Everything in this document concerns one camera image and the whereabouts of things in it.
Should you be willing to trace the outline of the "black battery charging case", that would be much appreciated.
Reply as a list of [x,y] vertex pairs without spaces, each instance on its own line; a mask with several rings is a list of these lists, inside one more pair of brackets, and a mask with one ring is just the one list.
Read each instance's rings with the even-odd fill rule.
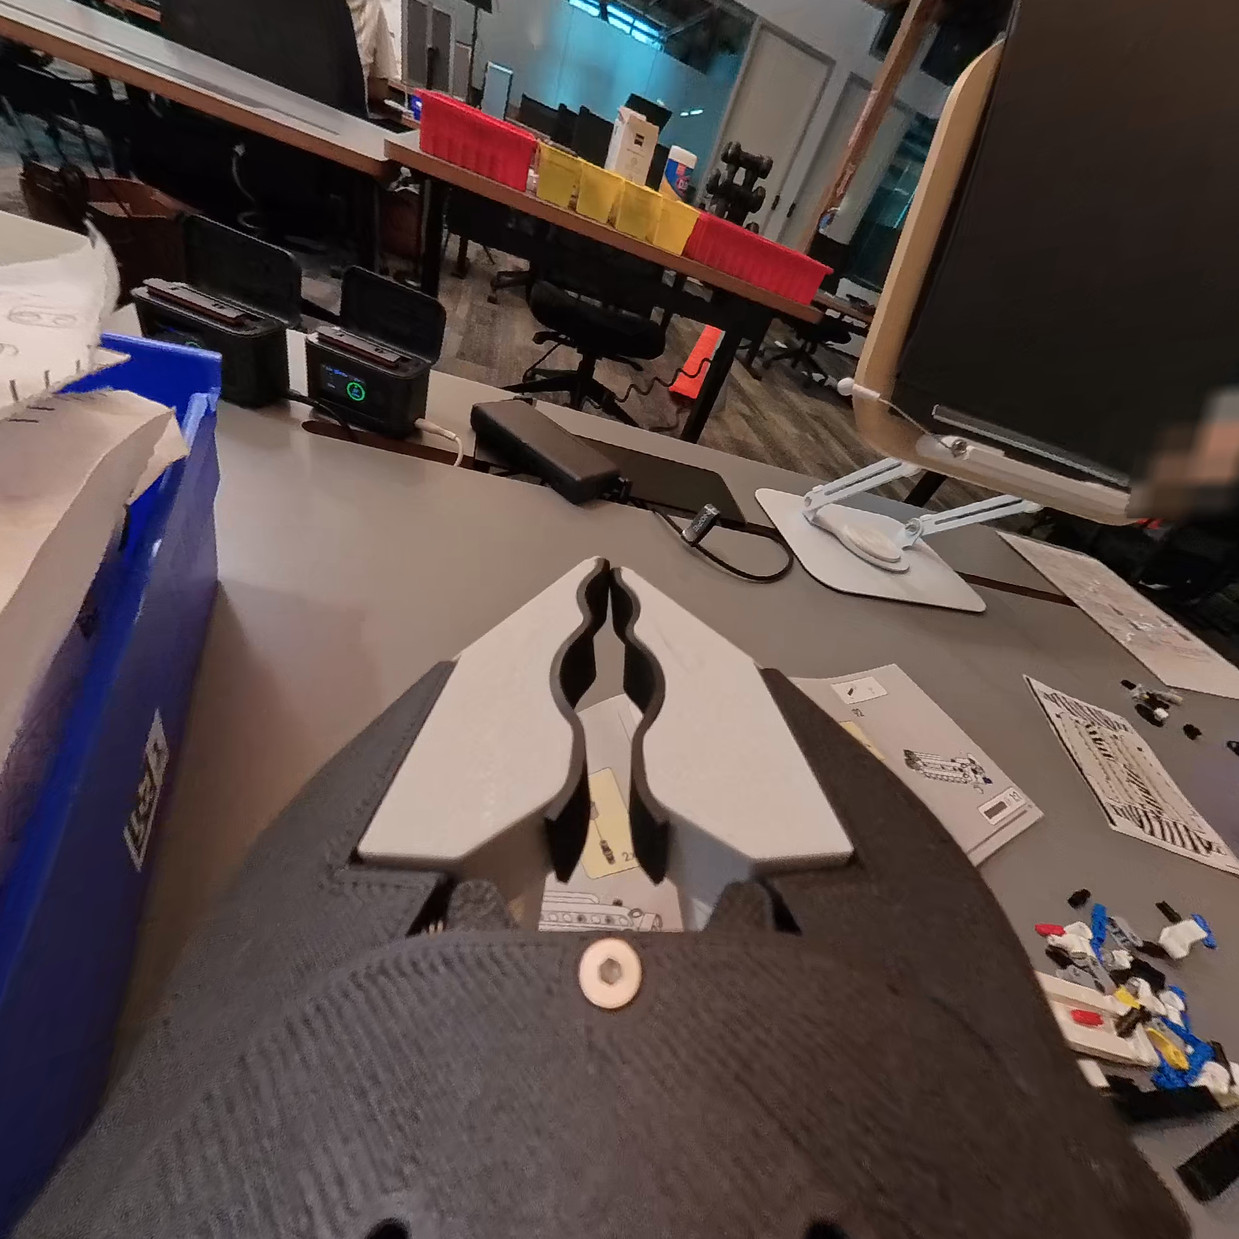
[[305,341],[311,405],[384,440],[413,438],[425,416],[444,333],[446,310],[438,299],[384,275],[348,268],[338,321]]
[[260,410],[290,392],[287,332],[302,326],[302,265],[287,249],[203,216],[181,222],[184,276],[132,289],[146,338],[219,356],[224,400]]

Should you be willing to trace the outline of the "white cardboard box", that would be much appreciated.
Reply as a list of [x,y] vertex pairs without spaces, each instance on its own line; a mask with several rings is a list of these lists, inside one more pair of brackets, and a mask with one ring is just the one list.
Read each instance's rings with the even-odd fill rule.
[[644,184],[658,146],[658,127],[643,113],[620,107],[603,167],[633,184]]

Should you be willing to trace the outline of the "lego instruction booklet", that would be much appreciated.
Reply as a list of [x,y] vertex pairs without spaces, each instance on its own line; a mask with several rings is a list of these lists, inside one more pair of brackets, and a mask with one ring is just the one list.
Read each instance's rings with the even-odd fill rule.
[[[793,684],[936,814],[966,857],[981,865],[1042,811],[1028,792],[898,667]],[[676,886],[641,871],[631,844],[630,743],[643,721],[624,694],[582,711],[592,797],[585,849],[566,879],[547,876],[541,932],[692,932],[712,903],[682,916]]]

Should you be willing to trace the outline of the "white printed paper sheet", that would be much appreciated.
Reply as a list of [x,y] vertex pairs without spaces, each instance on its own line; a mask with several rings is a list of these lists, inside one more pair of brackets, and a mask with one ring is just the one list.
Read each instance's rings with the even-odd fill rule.
[[1238,700],[1238,670],[1101,562],[1041,540],[1000,538],[1168,689]]

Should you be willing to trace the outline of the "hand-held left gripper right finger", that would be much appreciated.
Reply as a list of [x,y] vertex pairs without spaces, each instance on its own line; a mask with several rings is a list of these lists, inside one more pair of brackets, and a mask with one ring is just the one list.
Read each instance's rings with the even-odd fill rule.
[[631,568],[611,573],[639,714],[630,832],[643,871],[704,928],[733,884],[849,863],[854,844],[763,668]]

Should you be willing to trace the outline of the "black office chair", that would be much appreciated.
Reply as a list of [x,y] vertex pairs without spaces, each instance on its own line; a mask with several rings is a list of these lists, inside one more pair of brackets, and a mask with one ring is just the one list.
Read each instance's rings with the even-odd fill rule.
[[[527,368],[520,381],[503,391],[522,398],[568,395],[568,406],[576,411],[592,405],[616,422],[636,425],[624,408],[624,398],[595,378],[597,364],[608,360],[624,364],[635,373],[643,372],[644,362],[662,357],[665,327],[651,316],[597,303],[549,281],[535,281],[528,303],[541,327],[535,343],[549,345],[549,349]],[[543,362],[559,348],[576,351],[579,364],[568,370],[547,370]]]

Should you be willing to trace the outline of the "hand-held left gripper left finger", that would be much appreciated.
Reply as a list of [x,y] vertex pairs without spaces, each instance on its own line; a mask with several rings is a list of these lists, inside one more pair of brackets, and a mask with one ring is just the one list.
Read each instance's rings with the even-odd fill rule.
[[452,879],[568,879],[592,798],[578,713],[611,565],[587,559],[467,646],[360,838],[362,862]]

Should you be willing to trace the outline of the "pile of small lego parts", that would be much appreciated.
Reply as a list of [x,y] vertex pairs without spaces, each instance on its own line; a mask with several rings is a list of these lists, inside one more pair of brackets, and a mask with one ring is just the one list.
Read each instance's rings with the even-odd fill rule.
[[[1120,1066],[1079,1055],[1065,1041],[1087,1084],[1133,1125],[1236,1116],[1236,1060],[1218,1041],[1195,1030],[1185,992],[1169,973],[1171,965],[1187,958],[1168,958],[1158,938],[1144,938],[1122,916],[1096,903],[1088,890],[1076,890],[1068,906],[1076,912],[1073,922],[1039,922],[1033,928],[1049,966],[1042,973],[1101,993],[1126,990],[1157,1012],[1169,1038],[1182,1046],[1185,1060],[1172,1060],[1165,1050],[1163,1063],[1153,1070]],[[1188,919],[1168,903],[1158,903],[1157,911],[1166,920],[1163,928]]]

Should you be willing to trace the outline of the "zebra striped sticker sheet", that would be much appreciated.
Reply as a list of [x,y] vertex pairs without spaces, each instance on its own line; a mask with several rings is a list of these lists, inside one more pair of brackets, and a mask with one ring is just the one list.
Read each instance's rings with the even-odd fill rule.
[[1030,675],[1025,684],[1112,832],[1238,876],[1231,846],[1190,803],[1149,743],[1123,717]]

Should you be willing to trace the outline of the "blue storage bin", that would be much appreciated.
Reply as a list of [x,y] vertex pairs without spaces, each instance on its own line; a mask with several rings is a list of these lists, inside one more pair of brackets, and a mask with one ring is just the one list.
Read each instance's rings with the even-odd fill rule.
[[100,1104],[217,594],[222,364],[105,333],[110,378],[173,410],[187,456],[132,503],[87,595],[87,660],[3,874],[2,1225]]

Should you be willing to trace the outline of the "small black white lego assembly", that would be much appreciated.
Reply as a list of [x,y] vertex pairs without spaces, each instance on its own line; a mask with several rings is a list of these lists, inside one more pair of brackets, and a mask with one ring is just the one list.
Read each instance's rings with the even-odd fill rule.
[[1165,727],[1171,713],[1184,705],[1182,695],[1169,689],[1149,689],[1130,679],[1120,681],[1120,686],[1134,706],[1138,717],[1152,727]]

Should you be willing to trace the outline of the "white paper bag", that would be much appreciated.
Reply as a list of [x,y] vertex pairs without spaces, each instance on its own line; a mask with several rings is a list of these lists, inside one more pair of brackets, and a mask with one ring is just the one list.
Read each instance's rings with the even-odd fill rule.
[[119,270],[95,230],[3,213],[3,613],[32,595],[38,557],[100,475],[105,513],[141,497],[189,454],[175,413],[124,391],[68,394],[125,360],[102,343]]

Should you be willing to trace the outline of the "black dumbbell rack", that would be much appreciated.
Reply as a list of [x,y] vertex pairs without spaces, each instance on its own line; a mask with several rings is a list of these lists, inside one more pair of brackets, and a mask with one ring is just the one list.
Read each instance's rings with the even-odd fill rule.
[[765,200],[765,181],[771,173],[770,156],[747,151],[736,140],[730,140],[720,149],[720,164],[704,183],[703,211],[730,224],[757,230],[750,224]]

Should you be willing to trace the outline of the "black power adapter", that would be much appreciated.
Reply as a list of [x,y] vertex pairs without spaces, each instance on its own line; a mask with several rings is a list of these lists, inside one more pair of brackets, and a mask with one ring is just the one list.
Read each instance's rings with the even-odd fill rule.
[[519,398],[478,403],[470,424],[482,457],[533,478],[574,506],[620,502],[630,481],[600,449]]

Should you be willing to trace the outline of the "red plastic bin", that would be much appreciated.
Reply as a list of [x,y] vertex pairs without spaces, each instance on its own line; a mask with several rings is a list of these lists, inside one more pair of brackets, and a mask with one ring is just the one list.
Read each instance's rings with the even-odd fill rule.
[[808,305],[835,270],[817,259],[766,240],[706,211],[682,256],[773,295]]
[[538,138],[436,91],[417,91],[417,141],[425,156],[525,192]]

